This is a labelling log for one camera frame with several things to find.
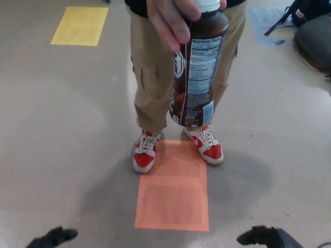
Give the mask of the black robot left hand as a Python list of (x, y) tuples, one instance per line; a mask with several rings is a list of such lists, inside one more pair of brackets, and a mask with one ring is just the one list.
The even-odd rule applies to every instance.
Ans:
[(78, 235), (76, 229), (63, 229), (61, 226), (48, 231), (45, 235), (34, 238), (26, 248), (55, 248), (73, 240)]

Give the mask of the person's bare hand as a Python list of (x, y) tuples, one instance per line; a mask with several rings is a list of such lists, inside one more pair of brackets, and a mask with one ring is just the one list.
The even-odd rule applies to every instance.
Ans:
[(193, 46), (192, 39), (223, 35), (228, 21), (219, 10), (226, 1), (147, 1), (148, 18), (170, 54), (182, 45)]

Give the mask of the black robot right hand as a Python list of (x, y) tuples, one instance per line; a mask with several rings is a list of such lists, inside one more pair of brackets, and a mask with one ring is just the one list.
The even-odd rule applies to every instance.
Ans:
[(241, 245), (266, 245), (268, 248), (303, 248), (291, 235), (282, 228), (253, 226), (237, 237)]

